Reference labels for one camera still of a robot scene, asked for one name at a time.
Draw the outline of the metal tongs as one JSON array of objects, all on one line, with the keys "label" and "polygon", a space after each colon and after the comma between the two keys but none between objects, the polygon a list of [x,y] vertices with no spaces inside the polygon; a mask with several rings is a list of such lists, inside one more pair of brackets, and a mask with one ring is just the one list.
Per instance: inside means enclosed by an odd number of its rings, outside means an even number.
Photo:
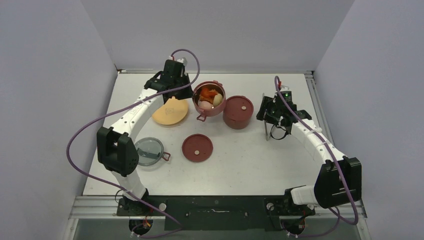
[{"label": "metal tongs", "polygon": [[263,121],[263,124],[264,124],[264,131],[265,131],[265,140],[268,141],[270,139],[268,124],[265,120]]}]

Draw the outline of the orange plastic plate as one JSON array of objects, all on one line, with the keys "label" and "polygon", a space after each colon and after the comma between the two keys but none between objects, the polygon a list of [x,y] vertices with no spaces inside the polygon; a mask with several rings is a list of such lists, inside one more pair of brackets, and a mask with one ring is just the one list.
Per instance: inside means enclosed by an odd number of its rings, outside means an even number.
[{"label": "orange plastic plate", "polygon": [[157,109],[151,117],[157,124],[171,126],[181,122],[188,112],[188,101],[186,99],[178,100],[173,97]]}]

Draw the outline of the orange fried food pieces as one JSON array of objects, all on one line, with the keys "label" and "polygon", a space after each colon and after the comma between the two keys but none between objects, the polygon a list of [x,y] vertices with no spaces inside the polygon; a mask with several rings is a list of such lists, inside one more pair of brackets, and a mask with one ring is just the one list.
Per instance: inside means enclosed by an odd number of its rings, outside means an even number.
[{"label": "orange fried food pieces", "polygon": [[209,89],[207,87],[202,87],[199,94],[200,101],[208,101],[211,104],[213,103],[214,96],[219,94],[215,89]]}]

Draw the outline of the red steel bowl tall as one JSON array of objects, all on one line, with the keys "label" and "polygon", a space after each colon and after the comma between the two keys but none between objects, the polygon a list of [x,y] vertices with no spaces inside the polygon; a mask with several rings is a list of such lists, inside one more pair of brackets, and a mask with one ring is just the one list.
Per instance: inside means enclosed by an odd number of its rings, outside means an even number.
[{"label": "red steel bowl tall", "polygon": [[223,121],[231,129],[245,129],[251,122],[253,112],[251,110],[225,110]]}]

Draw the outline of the beige egg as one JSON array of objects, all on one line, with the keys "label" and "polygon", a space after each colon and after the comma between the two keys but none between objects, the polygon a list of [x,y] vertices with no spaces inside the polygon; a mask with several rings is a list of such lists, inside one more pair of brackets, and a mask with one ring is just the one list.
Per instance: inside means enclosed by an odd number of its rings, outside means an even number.
[{"label": "beige egg", "polygon": [[203,110],[211,110],[214,107],[213,104],[208,101],[200,101],[198,106]]}]

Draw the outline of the red steel bowl with handles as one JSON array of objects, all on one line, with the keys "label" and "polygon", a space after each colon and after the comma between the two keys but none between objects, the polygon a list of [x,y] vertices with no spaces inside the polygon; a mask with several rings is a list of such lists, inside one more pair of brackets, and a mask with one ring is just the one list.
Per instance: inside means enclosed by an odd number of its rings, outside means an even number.
[{"label": "red steel bowl with handles", "polygon": [[205,81],[194,89],[192,98],[194,107],[199,113],[196,118],[204,122],[207,117],[214,117],[224,111],[227,99],[223,85],[218,81]]}]

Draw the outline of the white bun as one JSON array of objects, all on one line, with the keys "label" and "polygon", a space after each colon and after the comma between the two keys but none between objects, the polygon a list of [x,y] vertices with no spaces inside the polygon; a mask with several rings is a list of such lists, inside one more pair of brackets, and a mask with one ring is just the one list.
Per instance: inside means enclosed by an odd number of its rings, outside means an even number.
[{"label": "white bun", "polygon": [[222,103],[223,99],[224,99],[224,97],[223,97],[222,94],[220,94],[220,93],[216,94],[213,98],[213,102],[212,102],[213,106],[214,107],[219,106]]}]

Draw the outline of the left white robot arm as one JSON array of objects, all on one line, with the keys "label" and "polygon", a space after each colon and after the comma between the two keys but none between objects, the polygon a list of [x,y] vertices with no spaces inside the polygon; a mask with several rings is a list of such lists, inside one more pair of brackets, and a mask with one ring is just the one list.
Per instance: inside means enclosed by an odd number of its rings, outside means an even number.
[{"label": "left white robot arm", "polygon": [[149,192],[136,170],[139,154],[133,139],[153,113],[169,99],[183,100],[193,96],[186,66],[185,58],[167,59],[163,70],[144,84],[136,105],[110,127],[101,127],[97,131],[97,159],[124,188],[124,198],[130,201],[129,208],[136,215],[143,215],[148,211],[149,201],[146,197]]}]

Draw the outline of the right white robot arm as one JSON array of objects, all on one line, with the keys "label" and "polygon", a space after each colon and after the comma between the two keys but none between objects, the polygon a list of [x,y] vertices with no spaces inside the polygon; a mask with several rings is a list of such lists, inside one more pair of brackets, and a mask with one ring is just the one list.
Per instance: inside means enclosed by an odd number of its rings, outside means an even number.
[{"label": "right white robot arm", "polygon": [[263,96],[256,119],[285,131],[296,138],[320,167],[313,185],[289,188],[282,207],[289,214],[303,205],[318,205],[324,209],[355,203],[362,198],[362,165],[339,151],[316,126],[311,115],[298,110],[291,91]]}]

